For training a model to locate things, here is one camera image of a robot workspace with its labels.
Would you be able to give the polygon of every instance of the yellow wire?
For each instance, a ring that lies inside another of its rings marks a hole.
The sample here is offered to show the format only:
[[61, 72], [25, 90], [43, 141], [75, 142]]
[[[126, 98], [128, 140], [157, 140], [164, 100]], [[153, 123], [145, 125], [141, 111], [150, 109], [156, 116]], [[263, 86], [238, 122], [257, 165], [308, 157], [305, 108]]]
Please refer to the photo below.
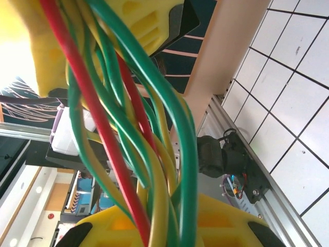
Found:
[[98, 161], [93, 149], [91, 148], [91, 146], [88, 142], [88, 139], [87, 139], [86, 129], [85, 128], [81, 128], [81, 129], [82, 129], [81, 134], [82, 134], [82, 137], [83, 137], [83, 145], [85, 146], [85, 149], [86, 149], [86, 155], [89, 157], [91, 163], [93, 164], [93, 167], [95, 169], [95, 172], [96, 172], [97, 176], [99, 177], [101, 182], [105, 185], [105, 187], [108, 189], [108, 191], [111, 194], [111, 197], [115, 201], [117, 201], [122, 207], [124, 207], [125, 210], [127, 210], [129, 212], [127, 204], [126, 204], [122, 194], [117, 189], [117, 187], [115, 186], [113, 181], [109, 178], [109, 176], [107, 175], [105, 169], [100, 164], [100, 162]]
[[138, 194], [141, 204], [143, 205], [144, 209], [146, 210], [147, 201], [148, 201], [148, 190], [144, 189], [139, 181], [137, 181], [137, 194]]
[[175, 166], [172, 165], [172, 160], [170, 159], [167, 149], [162, 145], [162, 142], [155, 134], [153, 134], [153, 140], [163, 163], [164, 173], [167, 178], [168, 191], [171, 196], [177, 187]]
[[[100, 144], [103, 144], [103, 142], [102, 142], [101, 137], [99, 136], [99, 134], [94, 133], [94, 132], [91, 132], [89, 130], [86, 130], [86, 131], [87, 131], [87, 136], [88, 136], [88, 139], [89, 140], [93, 140], [95, 142], [98, 142]], [[139, 166], [140, 169], [142, 170], [142, 173], [143, 173], [144, 177], [147, 178], [148, 180], [150, 180], [149, 175], [148, 175], [148, 171], [146, 170], [146, 167], [144, 165], [144, 162], [143, 162], [142, 158], [140, 157], [140, 155], [137, 152], [137, 150], [135, 149], [135, 147], [131, 143], [130, 143], [130, 145], [131, 145], [131, 148], [132, 148], [131, 150], [133, 152], [133, 155], [136, 158], [137, 166]]]
[[[103, 102], [102, 104], [110, 116], [114, 117]], [[152, 147], [145, 140], [141, 132], [137, 131], [137, 134], [149, 154], [150, 165], [152, 166], [153, 172], [154, 196], [149, 246], [166, 246], [169, 216], [169, 195], [166, 187], [165, 176], [163, 174], [160, 161]]]
[[[101, 42], [99, 33], [97, 31], [97, 26], [96, 26], [96, 22], [95, 22], [92, 10], [90, 9], [89, 5], [85, 1], [76, 0], [76, 3], [80, 9], [83, 19], [85, 20], [88, 28], [90, 29], [92, 35], [94, 36], [96, 42], [98, 43], [98, 45], [100, 47], [102, 53], [104, 54], [104, 48], [102, 46], [102, 42]], [[125, 106], [125, 111], [126, 111], [127, 117], [129, 120], [132, 121], [134, 126], [137, 126], [137, 121], [136, 121], [136, 117], [134, 114], [133, 105], [132, 105], [131, 101], [129, 100], [128, 94], [123, 85], [122, 85], [122, 90], [123, 90], [124, 106]]]
[[147, 87], [150, 91], [150, 94], [151, 94], [150, 96], [154, 100], [154, 104], [155, 104], [155, 107], [156, 107], [158, 115], [159, 115], [160, 131], [161, 131], [161, 135], [162, 135], [162, 138], [164, 141], [164, 146], [166, 147], [173, 164], [175, 164], [175, 153], [174, 153], [174, 149], [171, 144], [171, 139], [169, 136], [165, 108], [163, 107], [163, 104], [162, 104], [159, 96], [154, 91], [154, 89], [149, 85], [147, 85]]

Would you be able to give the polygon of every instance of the wire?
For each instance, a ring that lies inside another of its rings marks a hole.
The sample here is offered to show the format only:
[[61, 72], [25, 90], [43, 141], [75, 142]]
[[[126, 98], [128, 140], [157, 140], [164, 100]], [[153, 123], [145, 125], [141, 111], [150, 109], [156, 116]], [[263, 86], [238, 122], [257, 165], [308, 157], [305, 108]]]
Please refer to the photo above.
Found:
[[[90, 49], [88, 49], [88, 39], [87, 39], [87, 32], [86, 32], [86, 41], [85, 41], [85, 44], [86, 44], [86, 50], [85, 50], [85, 55], [86, 55], [86, 64], [87, 64], [87, 66], [88, 67], [90, 67], [90, 68], [92, 68], [93, 67], [93, 64], [92, 64], [92, 60], [91, 60], [91, 54], [90, 54]], [[106, 94], [105, 94], [105, 90], [104, 90], [104, 88], [102, 88], [103, 86], [102, 86], [102, 83], [100, 82], [100, 80], [94, 80], [94, 84], [95, 84], [95, 87], [96, 87], [96, 89], [97, 89], [97, 92], [98, 92], [98, 94], [99, 94], [99, 97], [101, 98], [101, 100], [102, 100], [102, 103], [104, 104], [104, 106], [108, 109], [108, 112], [109, 112], [109, 114], [111, 115], [111, 114], [113, 114], [112, 116], [111, 116], [111, 118], [112, 119], [114, 119], [114, 121], [116, 121], [116, 119], [117, 119], [117, 117], [116, 117], [116, 114], [114, 113], [115, 111], [113, 111], [113, 107], [111, 108], [109, 108], [109, 98], [106, 96]], [[119, 133], [119, 136], [120, 136], [120, 133], [121, 133], [121, 131], [122, 131], [121, 129], [120, 129], [120, 127], [118, 128], [118, 133]], [[162, 144], [161, 144], [161, 142], [160, 141], [158, 141], [158, 146], [156, 146], [156, 148], [162, 148], [161, 149], [161, 152], [160, 152], [160, 156], [161, 156], [161, 160], [163, 161], [163, 163], [165, 164], [165, 167], [169, 167], [169, 169], [165, 169], [165, 170], [167, 170], [168, 172], [166, 172], [166, 174], [168, 174], [168, 181], [169, 181], [169, 187], [171, 188], [171, 191], [173, 191], [174, 189], [175, 189], [175, 170], [173, 169], [173, 166], [171, 165], [171, 160], [170, 160], [170, 158], [168, 158], [169, 156], [168, 156], [168, 153], [167, 153], [167, 151], [166, 151], [166, 149], [162, 146]], [[146, 152], [147, 153], [147, 155], [148, 156], [150, 156], [150, 153], [152, 154], [152, 156], [153, 155], [156, 155], [155, 153], [154, 153], [154, 149], [152, 150], [152, 148], [151, 147], [147, 147], [145, 150], [144, 150], [144, 152]], [[154, 160], [153, 159], [153, 162], [151, 162], [150, 164], [151, 165], [153, 165], [153, 166], [158, 166], [157, 164], [156, 164], [156, 162], [154, 162], [154, 161], [157, 161], [157, 163], [159, 164], [159, 162], [158, 162], [158, 160], [157, 160], [157, 158], [156, 158], [156, 160]], [[154, 179], [152, 179], [152, 177], [151, 177], [151, 180], [153, 180], [153, 181], [159, 181], [159, 180], [161, 180], [161, 179], [159, 179], [159, 178], [155, 178], [154, 177]], [[156, 195], [155, 196], [155, 200], [154, 200], [154, 203], [156, 203], [157, 205], [159, 205], [159, 203], [160, 203], [160, 201], [161, 201], [161, 197], [160, 197], [160, 191], [158, 191], [158, 193], [157, 193], [158, 195]], [[168, 197], [168, 194], [163, 194], [163, 196], [162, 196], [162, 200], [165, 198], [165, 197]], [[170, 243], [171, 245], [170, 246], [177, 246], [178, 245], [178, 241], [177, 241], [177, 239], [178, 239], [178, 224], [177, 224], [177, 219], [175, 218], [175, 214], [174, 214], [174, 212], [170, 212], [171, 210], [173, 210], [173, 207], [171, 206], [170, 208], [169, 208], [169, 224], [168, 224], [168, 234], [167, 234], [167, 237], [168, 237], [168, 243]], [[152, 220], [153, 219], [157, 219], [158, 217], [160, 216], [160, 211], [159, 210], [154, 210], [153, 212], [152, 212]], [[161, 231], [161, 232], [163, 232], [163, 233], [165, 233], [165, 231], [163, 230], [161, 230], [161, 229], [159, 229], [159, 225], [158, 225], [158, 221], [155, 221], [155, 227], [154, 228], [157, 228], [157, 230], [158, 231]]]
[[[73, 39], [76, 41], [76, 37], [73, 32], [73, 27], [71, 22], [68, 19], [68, 16], [66, 15], [69, 25], [69, 30], [72, 33]], [[85, 128], [81, 128], [82, 123], [82, 113], [81, 113], [81, 105], [79, 104], [79, 98], [80, 98], [80, 91], [77, 86], [77, 82], [75, 77], [72, 74], [72, 70], [67, 65], [66, 66], [66, 79], [68, 82], [71, 82], [72, 87], [69, 87], [69, 113], [71, 119], [74, 119], [75, 121], [71, 121], [72, 129], [74, 132], [75, 141], [77, 143], [77, 147], [79, 150], [79, 154], [81, 157], [81, 160], [87, 167], [87, 169], [90, 171], [90, 173], [93, 175], [93, 177], [96, 178], [97, 182], [100, 184], [100, 186], [103, 188], [104, 191], [106, 191], [111, 197], [113, 202], [130, 218], [130, 220], [133, 220], [131, 215], [129, 214], [127, 205], [122, 197], [122, 194], [119, 193], [117, 190], [116, 185], [112, 182], [111, 179], [109, 179], [108, 174], [105, 172], [102, 165], [99, 163], [98, 159], [96, 158], [91, 146], [89, 145], [89, 142], [86, 141], [87, 134], [85, 132]]]
[[117, 176], [123, 196], [127, 202], [129, 210], [135, 220], [137, 228], [145, 246], [148, 245], [150, 223], [146, 213], [134, 192], [133, 185], [129, 178], [129, 172], [120, 155], [120, 149], [117, 145], [113, 132], [107, 122], [101, 103], [93, 87], [92, 81], [85, 68], [84, 62], [79, 55], [73, 39], [70, 37], [66, 26], [61, 18], [54, 0], [40, 0], [41, 6], [46, 14], [49, 24], [55, 34], [60, 46], [70, 63], [72, 71], [77, 79], [77, 84], [89, 106], [95, 124], [102, 138], [105, 151], [109, 160], [113, 164], [113, 170]]
[[163, 107], [163, 104], [162, 104], [159, 96], [155, 93], [155, 91], [146, 83], [146, 79], [144, 78], [144, 76], [141, 73], [139, 73], [139, 71], [136, 69], [134, 69], [133, 72], [137, 75], [137, 78], [143, 84], [147, 93], [150, 96], [151, 102], [154, 106], [155, 115], [159, 122], [161, 140], [164, 143], [165, 147], [167, 148], [170, 158], [172, 159], [173, 163], [175, 163], [174, 149], [171, 144], [171, 140], [170, 140], [169, 133], [168, 133], [167, 119], [166, 119], [166, 114], [165, 114], [165, 109]]
[[150, 127], [148, 118], [146, 116], [143, 103], [138, 94], [138, 90], [136, 88], [135, 82], [134, 82], [133, 78], [131, 77], [131, 73], [130, 73], [126, 63], [123, 61], [123, 59], [118, 54], [117, 54], [117, 59], [119, 62], [119, 67], [120, 67], [123, 83], [131, 98], [132, 105], [133, 105], [137, 120], [139, 121], [139, 123], [141, 125], [141, 130], [143, 132], [143, 135], [144, 135], [145, 139], [148, 141], [148, 143], [151, 145], [152, 149], [155, 152], [157, 152], [156, 146], [155, 146], [155, 143], [153, 140], [153, 135], [151, 132], [151, 127]]
[[244, 178], [244, 182], [243, 182], [243, 186], [242, 186], [241, 191], [239, 191], [241, 194], [239, 195], [238, 199], [242, 199], [243, 191], [245, 190], [245, 186], [247, 184], [247, 174], [246, 173], [242, 173], [242, 175], [243, 175], [243, 178]]
[[34, 104], [52, 104], [58, 102], [56, 98], [14, 98], [5, 95], [0, 95], [0, 103], [3, 104], [22, 104], [22, 105], [34, 105]]
[[[86, 65], [88, 68], [88, 71], [90, 73], [90, 76], [93, 80], [93, 82], [97, 81], [98, 84], [102, 84], [101, 80], [99, 79], [95, 66], [93, 64], [92, 55], [90, 53], [90, 45], [89, 45], [89, 30], [85, 30], [85, 48], [84, 48], [84, 54], [85, 54], [85, 60]], [[123, 132], [121, 130], [117, 130], [119, 138], [121, 143], [123, 144], [123, 148], [121, 151], [125, 153], [127, 159], [129, 160], [129, 163], [133, 166], [133, 171], [136, 173], [138, 178], [141, 181], [141, 184], [144, 188], [149, 186], [149, 178], [148, 174], [146, 172], [145, 165], [143, 164], [141, 158], [139, 157], [139, 154], [137, 153], [135, 147], [132, 146], [130, 141], [126, 139]]]
[[104, 0], [87, 0], [93, 11], [112, 29], [119, 43], [126, 49], [131, 59], [136, 63], [148, 83], [159, 94], [166, 106], [181, 145], [182, 157], [182, 193], [180, 199], [180, 245], [195, 246], [197, 228], [197, 172], [198, 160], [196, 150], [195, 130], [190, 124], [183, 106], [177, 99], [174, 90], [150, 61], [143, 48], [130, 33], [122, 20], [116, 16]]
[[130, 139], [142, 157], [143, 162], [147, 165], [152, 187], [154, 188], [154, 191], [156, 191], [156, 193], [154, 193], [153, 202], [150, 246], [165, 246], [167, 238], [166, 229], [168, 226], [169, 199], [160, 162], [149, 143], [143, 138], [142, 134], [137, 131], [120, 108], [106, 96], [104, 86], [99, 84], [98, 81], [94, 81], [94, 86], [99, 97], [102, 99], [105, 109], [115, 121], [117, 127]]

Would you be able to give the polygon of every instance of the green wire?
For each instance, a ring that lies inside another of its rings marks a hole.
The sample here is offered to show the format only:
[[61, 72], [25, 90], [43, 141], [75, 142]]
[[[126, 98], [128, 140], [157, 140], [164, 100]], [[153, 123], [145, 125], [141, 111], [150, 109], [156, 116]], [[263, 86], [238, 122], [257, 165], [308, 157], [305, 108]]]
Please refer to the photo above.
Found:
[[[76, 38], [76, 35], [74, 32], [72, 23], [71, 23], [69, 17], [67, 16], [64, 8], [63, 8], [63, 11], [64, 11], [65, 17], [68, 21], [69, 32], [70, 32], [75, 44], [77, 44], [77, 38]], [[68, 87], [69, 114], [70, 114], [72, 130], [74, 133], [74, 138], [75, 138], [75, 142], [76, 142], [76, 146], [78, 149], [80, 159], [82, 160], [83, 164], [86, 166], [88, 171], [91, 173], [91, 175], [96, 179], [96, 181], [101, 186], [103, 191], [105, 191], [111, 197], [111, 193], [109, 192], [107, 187], [104, 185], [104, 183], [102, 183], [102, 181], [98, 177], [98, 175], [93, 167], [93, 164], [89, 160], [88, 155], [87, 155], [87, 150], [83, 144], [82, 126], [81, 126], [81, 120], [83, 118], [82, 118], [82, 112], [79, 107], [81, 93], [80, 93], [76, 78], [73, 75], [73, 72], [71, 70], [71, 67], [68, 68], [68, 80], [69, 80], [69, 87]], [[129, 219], [132, 222], [134, 222], [131, 214], [127, 210], [125, 210], [125, 208], [122, 207], [122, 205], [120, 203], [118, 203], [113, 197], [111, 197], [111, 200], [129, 217]]]
[[109, 78], [109, 80], [105, 81], [105, 88], [108, 92], [111, 92], [113, 90], [120, 105], [125, 107], [124, 87], [122, 85], [119, 63], [116, 57], [115, 50], [112, 44], [106, 41], [107, 35], [98, 24], [98, 21], [94, 15], [93, 15], [93, 19], [95, 21], [97, 33], [99, 35], [99, 39], [103, 48], [103, 52], [104, 52], [103, 56], [105, 58], [105, 65], [107, 69], [107, 75]]
[[107, 67], [106, 67], [104, 57], [103, 57], [103, 53], [102, 53], [102, 50], [101, 50], [101, 48], [99, 47], [98, 44], [96, 46], [95, 51], [96, 51], [96, 55], [97, 55], [97, 58], [98, 58], [98, 61], [99, 61], [100, 65], [101, 65], [102, 72], [103, 72], [105, 87], [106, 87], [109, 95], [111, 97], [115, 97], [114, 92], [113, 92], [112, 87], [111, 87], [111, 84], [109, 82], [109, 77], [108, 77], [108, 74], [107, 74]]
[[[155, 112], [155, 117], [156, 117], [155, 119], [159, 119], [159, 115], [160, 115], [160, 114], [159, 114], [158, 109], [157, 109], [157, 107], [156, 107], [155, 100], [154, 100], [154, 98], [153, 98], [153, 96], [152, 96], [152, 94], [151, 94], [151, 91], [150, 91], [148, 85], [147, 85], [146, 82], [145, 82], [145, 79], [143, 78], [143, 75], [141, 75], [141, 74], [139, 73], [138, 69], [133, 69], [133, 73], [136, 75], [136, 77], [139, 79], [139, 81], [142, 83], [142, 85], [143, 85], [144, 88], [146, 89], [147, 93], [149, 94], [149, 96], [150, 96], [150, 100], [151, 100], [151, 103], [152, 103], [152, 105], [153, 105], [153, 109], [154, 109], [154, 112]], [[159, 134], [160, 134], [159, 139], [160, 139], [161, 142], [164, 144], [165, 141], [164, 141], [164, 138], [163, 138], [162, 132], [161, 132], [160, 130], [159, 130]]]
[[[90, 77], [94, 83], [97, 82], [97, 84], [102, 84], [100, 78], [98, 77], [98, 74], [96, 72], [96, 69], [95, 69], [95, 66], [93, 63], [92, 54], [90, 52], [90, 32], [86, 28], [85, 28], [84, 44], [85, 44], [84, 51], [85, 51], [86, 65], [87, 65], [87, 69], [90, 74]], [[124, 153], [126, 154], [126, 157], [129, 160], [129, 163], [134, 168], [133, 171], [136, 173], [136, 175], [140, 179], [140, 183], [141, 183], [142, 187], [147, 188], [149, 186], [149, 182], [148, 182], [148, 179], [143, 174], [141, 168], [137, 166], [138, 163], [137, 163], [136, 158], [134, 157], [133, 151], [132, 151], [132, 148], [134, 148], [134, 147], [131, 146], [130, 141], [126, 139], [125, 135], [123, 134], [123, 132], [120, 129], [118, 129], [118, 135], [121, 140], [121, 145], [123, 147]]]
[[[141, 136], [138, 134], [136, 128], [132, 125], [132, 123], [129, 121], [127, 116], [121, 111], [121, 109], [108, 98], [104, 86], [98, 80], [94, 81], [94, 86], [96, 92], [102, 99], [104, 106], [108, 109], [108, 112], [111, 114], [112, 119], [116, 123], [118, 130], [121, 129], [123, 131], [123, 133], [128, 137], [128, 139], [139, 152], [141, 158], [143, 159], [143, 162], [146, 164], [146, 168], [151, 179], [152, 187], [154, 187], [154, 178], [152, 176], [153, 172], [150, 157], [147, 149], [144, 147]], [[174, 213], [169, 212], [169, 217], [174, 216]], [[175, 219], [169, 219], [168, 225], [169, 223], [174, 224]], [[169, 232], [167, 236], [168, 242], [172, 243], [171, 246], [178, 246], [178, 242], [177, 244], [175, 244], [176, 239], [178, 239], [178, 234], [177, 232], [175, 232], [177, 229], [178, 226], [170, 225], [169, 227]]]
[[197, 149], [196, 138], [190, 118], [185, 114], [172, 87], [155, 68], [149, 57], [122, 20], [104, 0], [87, 0], [93, 11], [120, 41], [148, 83], [160, 96], [167, 108], [181, 145], [182, 180], [180, 199], [180, 246], [195, 246], [197, 228]]
[[152, 132], [159, 138], [159, 140], [161, 140], [161, 134], [160, 134], [160, 130], [159, 130], [159, 125], [158, 125], [158, 121], [156, 120], [154, 111], [150, 107], [149, 103], [144, 99], [144, 97], [142, 97], [141, 95], [140, 95], [140, 97], [142, 99], [142, 102], [143, 102], [143, 106], [145, 108], [146, 115], [149, 118]]

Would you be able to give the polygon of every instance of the metal frame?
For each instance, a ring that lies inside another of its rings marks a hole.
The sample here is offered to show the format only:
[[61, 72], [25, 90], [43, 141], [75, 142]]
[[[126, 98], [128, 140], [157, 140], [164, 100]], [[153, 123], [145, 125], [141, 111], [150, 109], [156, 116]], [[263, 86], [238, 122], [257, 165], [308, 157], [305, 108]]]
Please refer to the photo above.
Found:
[[[206, 111], [207, 116], [216, 122], [216, 126], [208, 127], [203, 122], [200, 130], [211, 128], [215, 133], [223, 134], [229, 128], [237, 129], [216, 96], [213, 96], [209, 103]], [[259, 217], [268, 223], [286, 246], [321, 246], [238, 129], [237, 133], [270, 183], [270, 189], [260, 201], [254, 204]]]

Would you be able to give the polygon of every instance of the wall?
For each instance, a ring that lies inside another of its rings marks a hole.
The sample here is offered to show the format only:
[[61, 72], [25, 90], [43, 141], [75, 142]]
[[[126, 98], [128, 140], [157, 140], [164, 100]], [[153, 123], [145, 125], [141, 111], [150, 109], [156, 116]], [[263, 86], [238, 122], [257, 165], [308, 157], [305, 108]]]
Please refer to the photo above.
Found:
[[[54, 214], [53, 219], [48, 219], [49, 214]], [[38, 224], [36, 225], [34, 232], [29, 241], [28, 247], [48, 247], [51, 244], [51, 240], [56, 229], [57, 223], [60, 220], [60, 211], [44, 210], [39, 218]]]
[[[7, 228], [9, 230], [3, 235], [3, 240], [1, 240], [2, 246], [9, 246], [12, 241], [17, 241], [18, 247], [25, 247], [38, 223], [56, 179], [57, 171], [49, 167], [37, 169], [39, 171], [38, 175], [28, 186], [22, 202], [10, 220]], [[6, 208], [11, 208], [10, 201]]]
[[[28, 247], [48, 247], [51, 244], [58, 221], [60, 221], [61, 210], [65, 203], [65, 198], [69, 190], [69, 184], [72, 180], [73, 173], [71, 170], [57, 170], [55, 184], [49, 195], [49, 199], [42, 211], [38, 223], [33, 231]], [[53, 219], [48, 219], [49, 214], [54, 214]]]
[[329, 246], [329, 1], [273, 0], [223, 107]]

